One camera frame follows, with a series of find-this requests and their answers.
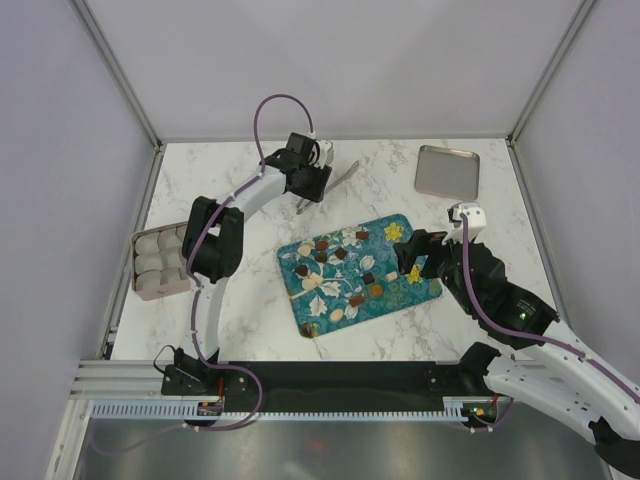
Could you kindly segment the dark round chocolate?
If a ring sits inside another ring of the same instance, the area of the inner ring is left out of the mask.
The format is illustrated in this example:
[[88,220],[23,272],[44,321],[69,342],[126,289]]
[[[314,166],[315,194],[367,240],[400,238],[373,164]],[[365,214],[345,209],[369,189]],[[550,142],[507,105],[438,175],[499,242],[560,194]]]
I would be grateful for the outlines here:
[[308,274],[308,267],[306,265],[299,265],[295,268],[295,272],[299,276],[306,276]]

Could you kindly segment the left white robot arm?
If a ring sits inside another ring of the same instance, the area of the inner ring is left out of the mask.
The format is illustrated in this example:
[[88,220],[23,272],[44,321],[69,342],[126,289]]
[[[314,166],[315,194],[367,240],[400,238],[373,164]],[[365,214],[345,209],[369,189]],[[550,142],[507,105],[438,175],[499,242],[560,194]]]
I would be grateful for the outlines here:
[[330,141],[304,139],[275,151],[223,200],[194,200],[182,245],[193,303],[181,346],[164,369],[166,396],[211,395],[223,366],[218,363],[219,322],[229,279],[238,269],[244,225],[267,203],[286,193],[318,203],[324,197],[333,161]]

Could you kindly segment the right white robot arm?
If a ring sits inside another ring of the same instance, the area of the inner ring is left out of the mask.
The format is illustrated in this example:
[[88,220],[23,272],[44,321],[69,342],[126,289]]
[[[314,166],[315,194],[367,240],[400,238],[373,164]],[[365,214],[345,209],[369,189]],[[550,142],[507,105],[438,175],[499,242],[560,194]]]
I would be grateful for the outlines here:
[[469,394],[486,388],[525,403],[589,442],[610,467],[639,476],[639,387],[573,332],[536,294],[511,283],[502,260],[482,243],[446,241],[442,232],[415,231],[394,245],[401,273],[419,257],[420,272],[438,279],[463,311],[515,358],[492,350],[486,362],[457,369]]

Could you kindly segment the metal tongs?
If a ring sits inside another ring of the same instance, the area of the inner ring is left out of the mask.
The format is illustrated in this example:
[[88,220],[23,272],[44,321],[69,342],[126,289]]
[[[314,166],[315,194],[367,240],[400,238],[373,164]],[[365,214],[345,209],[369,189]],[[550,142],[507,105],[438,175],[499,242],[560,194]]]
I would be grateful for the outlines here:
[[[347,180],[349,180],[357,172],[359,167],[360,167],[360,161],[356,160],[349,167],[349,169],[347,171],[345,171],[340,177],[334,179],[333,181],[331,181],[329,183],[329,185],[325,188],[324,193],[328,194],[329,192],[334,190],[336,187],[338,187],[342,183],[344,183]],[[302,213],[304,213],[306,210],[308,210],[313,205],[315,205],[315,202],[313,202],[311,200],[300,200],[298,202],[297,206],[296,206],[296,214],[297,215],[301,215]]]

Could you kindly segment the brown rectangular chocolate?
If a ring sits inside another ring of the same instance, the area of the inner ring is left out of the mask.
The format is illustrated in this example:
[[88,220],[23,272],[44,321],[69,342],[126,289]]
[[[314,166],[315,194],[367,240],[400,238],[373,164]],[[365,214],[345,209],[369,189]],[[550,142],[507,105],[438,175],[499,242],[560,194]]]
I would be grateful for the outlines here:
[[362,295],[357,295],[349,299],[349,304],[353,307],[358,307],[362,305],[364,302],[365,302],[365,298]]

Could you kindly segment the white leaf chocolate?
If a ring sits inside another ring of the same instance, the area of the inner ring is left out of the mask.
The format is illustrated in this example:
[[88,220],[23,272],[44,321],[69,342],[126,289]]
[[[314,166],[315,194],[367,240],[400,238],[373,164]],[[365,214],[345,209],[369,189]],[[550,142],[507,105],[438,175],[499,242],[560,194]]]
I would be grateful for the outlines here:
[[309,257],[312,247],[309,244],[301,244],[297,249],[297,254],[301,257]]

